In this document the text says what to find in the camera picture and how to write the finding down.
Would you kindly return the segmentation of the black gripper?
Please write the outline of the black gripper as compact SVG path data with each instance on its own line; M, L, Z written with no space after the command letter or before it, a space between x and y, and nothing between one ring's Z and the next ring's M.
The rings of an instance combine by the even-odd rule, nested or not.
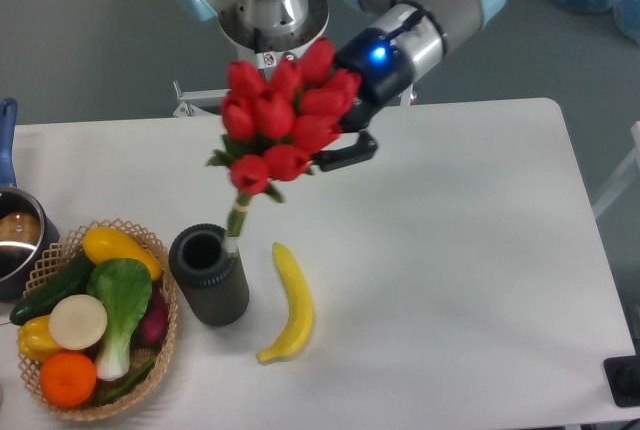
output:
M312 163L329 172L371 160L378 150L378 141L365 129L371 119L410 86L414 71L410 58L391 44L386 34L377 28L366 28L334 56L334 66L361 77L354 103L340 119L345 133L357 132L354 144L337 150L322 150Z

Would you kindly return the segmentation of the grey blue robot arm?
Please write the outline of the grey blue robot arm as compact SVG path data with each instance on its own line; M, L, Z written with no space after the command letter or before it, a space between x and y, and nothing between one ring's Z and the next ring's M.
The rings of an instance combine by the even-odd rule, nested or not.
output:
M327 0L177 0L198 21L215 19L240 59L270 76L287 58L306 52L326 30ZM371 119L391 104L414 101L413 87L504 7L507 0L345 0L373 22L337 53L341 68L357 72L362 85L342 128L357 141L324 150L314 161L330 171L373 157Z

